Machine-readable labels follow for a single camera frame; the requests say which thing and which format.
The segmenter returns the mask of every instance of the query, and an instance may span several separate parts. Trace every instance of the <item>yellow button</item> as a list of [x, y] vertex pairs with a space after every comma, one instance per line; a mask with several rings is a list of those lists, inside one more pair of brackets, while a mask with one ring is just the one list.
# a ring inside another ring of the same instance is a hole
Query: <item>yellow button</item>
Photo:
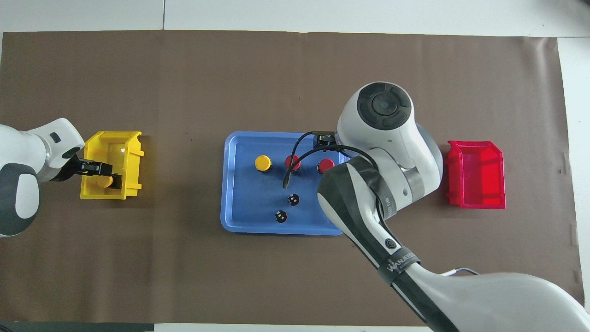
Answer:
[[97, 175], [96, 184], [98, 184], [101, 188], [107, 188], [108, 186], [113, 184], [113, 177], [104, 177], [101, 175]]
[[270, 170], [270, 167], [273, 165], [272, 162], [270, 162], [270, 158], [265, 155], [259, 155], [254, 164], [256, 165], [256, 169], [261, 172]]

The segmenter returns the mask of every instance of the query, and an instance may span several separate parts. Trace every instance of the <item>red button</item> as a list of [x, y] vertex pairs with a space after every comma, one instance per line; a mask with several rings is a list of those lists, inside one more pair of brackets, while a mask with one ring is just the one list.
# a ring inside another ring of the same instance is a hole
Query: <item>red button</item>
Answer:
[[320, 174], [324, 174], [327, 170], [334, 167], [334, 162], [331, 159], [322, 159], [320, 163], [317, 165], [317, 172]]
[[[299, 156], [294, 155], [293, 159], [295, 159], [295, 161], [298, 161]], [[285, 158], [285, 167], [289, 168], [289, 166], [291, 166], [291, 155], [288, 155], [287, 158]], [[298, 161], [297, 164], [295, 164], [295, 166], [293, 167], [293, 171], [297, 171], [299, 168], [301, 168], [300, 161]]]

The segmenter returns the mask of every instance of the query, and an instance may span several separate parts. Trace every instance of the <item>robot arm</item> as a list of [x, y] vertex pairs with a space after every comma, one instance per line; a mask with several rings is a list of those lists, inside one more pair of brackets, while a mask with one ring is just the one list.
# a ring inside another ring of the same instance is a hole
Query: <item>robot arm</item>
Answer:
[[322, 210], [431, 329], [590, 331], [590, 316], [556, 285], [512, 273], [434, 274], [387, 228], [385, 219], [438, 188], [443, 170], [440, 150], [414, 122], [401, 87], [376, 82], [359, 89], [336, 140], [364, 153], [324, 173]]
[[73, 174], [113, 176], [112, 166], [78, 159], [84, 140], [61, 118], [29, 131], [0, 125], [0, 237], [25, 230], [39, 210], [39, 183]]

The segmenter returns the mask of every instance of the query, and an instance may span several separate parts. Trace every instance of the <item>red bin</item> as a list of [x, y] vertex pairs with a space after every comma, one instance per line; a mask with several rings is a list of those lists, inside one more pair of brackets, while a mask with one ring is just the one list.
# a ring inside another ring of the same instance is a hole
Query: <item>red bin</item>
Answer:
[[462, 209], [505, 209], [504, 156], [490, 141], [449, 141], [449, 191], [452, 205]]

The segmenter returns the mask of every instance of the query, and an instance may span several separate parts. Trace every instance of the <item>blue tray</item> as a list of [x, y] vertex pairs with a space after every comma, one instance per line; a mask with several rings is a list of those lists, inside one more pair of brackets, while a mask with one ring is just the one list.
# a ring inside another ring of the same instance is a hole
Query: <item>blue tray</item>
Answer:
[[[335, 164], [348, 160], [334, 151], [316, 152], [301, 162], [283, 189], [287, 172], [285, 158], [301, 136], [290, 132], [234, 132], [225, 140], [221, 224], [230, 232], [303, 235], [340, 235], [342, 232], [324, 215], [317, 202], [317, 186], [322, 176], [316, 166], [330, 158]], [[313, 147], [313, 135], [299, 144], [301, 156]], [[273, 168], [260, 173], [254, 166], [259, 155], [267, 155]], [[287, 197], [296, 193], [300, 203], [291, 206]], [[274, 215], [283, 210], [287, 221], [278, 223]]]

